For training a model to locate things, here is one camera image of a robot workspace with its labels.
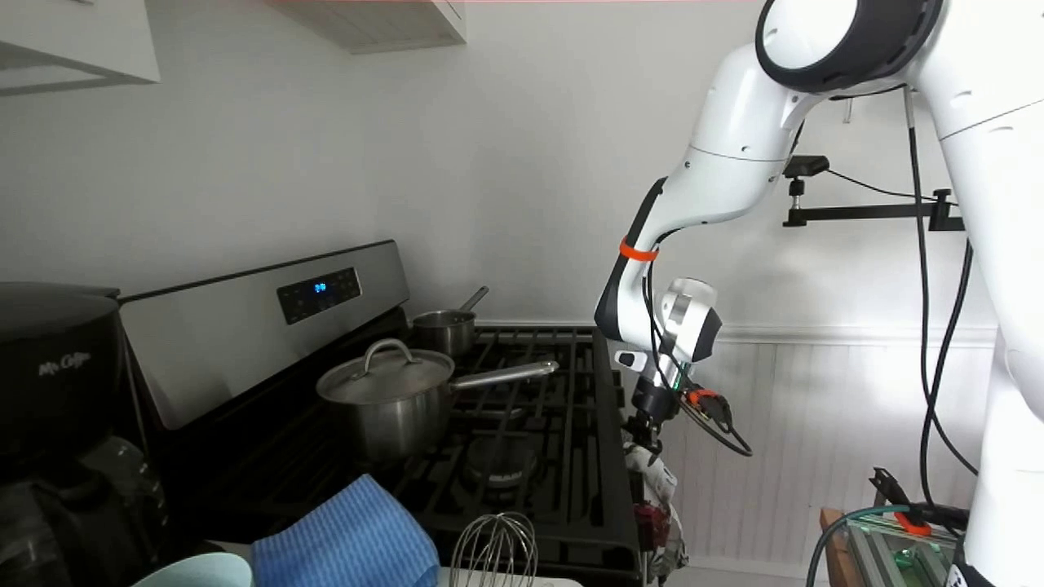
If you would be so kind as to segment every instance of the blue towel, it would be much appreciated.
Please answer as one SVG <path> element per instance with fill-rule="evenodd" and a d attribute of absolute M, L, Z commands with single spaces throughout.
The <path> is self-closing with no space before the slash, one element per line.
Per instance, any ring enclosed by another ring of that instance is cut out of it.
<path fill-rule="evenodd" d="M 438 552 L 424 527 L 372 477 L 308 511 L 280 534 L 254 540 L 257 587 L 438 584 Z"/>

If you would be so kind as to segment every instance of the stovetop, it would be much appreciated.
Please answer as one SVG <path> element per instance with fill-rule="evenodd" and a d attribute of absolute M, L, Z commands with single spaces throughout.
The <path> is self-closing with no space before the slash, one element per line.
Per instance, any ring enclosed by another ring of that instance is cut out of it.
<path fill-rule="evenodd" d="M 593 331 L 495 326 L 458 376 L 555 360 L 559 376 L 458 391 L 447 434 L 392 469 L 354 461 L 342 424 L 312 383 L 372 340 L 401 336 L 394 310 L 263 383 L 246 402 L 157 437 L 174 525 L 197 538 L 254 540 L 288 527 L 358 474 L 415 511 L 451 560 L 467 521 L 524 511 L 542 574 L 641 584 L 641 533 L 619 442 L 619 386 Z"/>

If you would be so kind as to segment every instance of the black cable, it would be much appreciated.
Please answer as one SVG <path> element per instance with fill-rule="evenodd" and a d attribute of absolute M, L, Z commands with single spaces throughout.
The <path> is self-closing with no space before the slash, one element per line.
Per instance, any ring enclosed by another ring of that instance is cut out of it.
<path fill-rule="evenodd" d="M 914 226 L 918 226 L 918 269 L 920 269 L 920 391 L 922 391 L 922 402 L 928 402 L 928 412 L 922 416 L 935 428 L 941 439 L 947 442 L 947 451 L 959 461 L 959 463 L 969 463 L 950 439 L 947 428 L 941 424 L 941 414 L 935 414 L 935 395 L 934 395 L 934 383 L 931 383 L 931 373 L 928 373 L 928 336 L 931 336 L 931 275 L 928 275 L 928 235 L 922 235 L 922 195 L 920 195 L 920 158 L 918 158 L 918 128 L 914 128 L 914 111 L 912 111 L 912 92 L 907 92 L 907 145 L 912 145 L 912 176 L 914 176 Z M 920 461 L 918 461 L 918 469 L 920 469 L 920 488 L 922 488 L 922 498 L 928 506 L 934 510 L 934 488 L 931 488 L 931 481 L 928 481 L 928 437 L 922 437 L 922 446 L 920 446 Z"/>
<path fill-rule="evenodd" d="M 658 383 L 664 386 L 668 386 L 667 383 L 667 373 L 664 373 L 664 366 L 658 366 L 658 342 L 667 342 L 667 333 L 658 331 L 658 323 L 656 323 L 656 317 L 653 317 L 653 269 L 656 269 L 656 260 L 651 260 L 651 269 L 647 269 L 647 275 L 643 275 L 643 304 L 647 304 L 647 317 L 651 317 L 651 351 L 653 351 L 653 366 L 656 366 L 656 376 L 658 376 Z M 683 376 L 683 386 L 685 386 L 685 391 L 689 388 L 695 388 L 695 383 L 689 378 L 689 373 L 678 366 L 678 360 L 674 360 L 674 351 L 667 351 L 668 356 L 668 362 L 678 370 L 678 376 Z M 733 431 L 730 424 L 721 424 L 721 420 L 716 420 L 716 428 L 698 414 L 698 416 L 693 416 L 708 437 L 716 437 L 721 446 L 727 446 L 727 451 L 733 451 L 733 453 L 741 453 L 741 458 L 754 458 L 754 451 L 749 451 L 749 442 L 741 437 L 741 431 Z"/>
<path fill-rule="evenodd" d="M 792 132 L 790 154 L 804 145 L 807 124 Z"/>
<path fill-rule="evenodd" d="M 842 520 L 836 520 L 833 525 L 823 527 L 817 548 L 814 548 L 814 559 L 808 559 L 808 570 L 807 570 L 807 587 L 817 587 L 817 570 L 819 570 L 819 559 L 827 552 L 827 545 L 853 521 L 853 520 L 863 520 L 863 515 L 884 515 L 884 511 L 912 511 L 918 506 L 880 506 L 880 510 L 853 510 L 844 511 Z"/>
<path fill-rule="evenodd" d="M 829 176 L 842 178 L 842 182 L 853 182 L 853 187 L 863 187 L 863 190 L 872 190 L 877 195 L 892 195 L 892 199 L 918 199 L 920 187 L 914 187 L 914 194 L 895 194 L 895 190 L 880 190 L 873 182 L 866 182 L 866 178 L 856 178 L 850 172 L 836 172 L 836 169 L 827 169 Z"/>
<path fill-rule="evenodd" d="M 952 342 L 952 333 L 956 333 L 956 323 L 959 323 L 959 314 L 965 308 L 965 292 L 969 292 L 969 276 L 973 276 L 973 246 L 965 240 L 965 257 L 963 257 L 963 269 L 959 269 L 959 283 L 956 283 L 956 296 L 952 296 L 952 310 L 950 310 L 950 320 L 947 320 L 947 333 L 943 333 L 943 342 L 941 342 L 941 356 L 935 356 L 935 373 L 934 373 L 934 391 L 928 399 L 928 412 L 922 412 L 922 424 L 920 424 L 920 442 L 918 442 L 918 463 L 928 463 L 928 442 L 931 442 L 931 414 L 935 414 L 935 404 L 941 404 L 941 388 L 943 388 L 943 366 L 947 366 L 947 356 L 950 356 L 950 342 Z M 959 451 L 950 451 L 973 477 L 980 477 L 980 469 L 959 453 Z"/>

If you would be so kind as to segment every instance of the stainless steel stove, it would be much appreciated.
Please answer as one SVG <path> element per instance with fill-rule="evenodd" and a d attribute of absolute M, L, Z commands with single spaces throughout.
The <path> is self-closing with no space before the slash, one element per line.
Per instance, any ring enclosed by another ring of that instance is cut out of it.
<path fill-rule="evenodd" d="M 280 533 L 358 474 L 415 511 L 445 565 L 465 525 L 517 510 L 537 527 L 542 574 L 641 584 L 619 402 L 593 331 L 479 331 L 458 373 L 555 360 L 550 378 L 460 391 L 431 451 L 372 469 L 312 386 L 375 340 L 409 336 L 392 240 L 124 304 L 140 439 L 179 545 Z"/>

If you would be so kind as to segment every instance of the stove control panel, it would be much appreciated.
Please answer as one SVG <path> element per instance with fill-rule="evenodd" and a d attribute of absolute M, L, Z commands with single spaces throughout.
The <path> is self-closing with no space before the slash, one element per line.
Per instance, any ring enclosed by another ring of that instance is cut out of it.
<path fill-rule="evenodd" d="M 312 281 L 288 283 L 276 289 L 288 323 L 301 323 L 308 317 L 318 317 L 329 308 L 339 308 L 345 300 L 358 296 L 358 276 L 357 269 L 323 275 Z"/>
<path fill-rule="evenodd" d="M 120 323 L 160 424 L 175 431 L 401 308 L 405 296 L 394 240 L 375 240 L 136 292 L 120 300 Z"/>

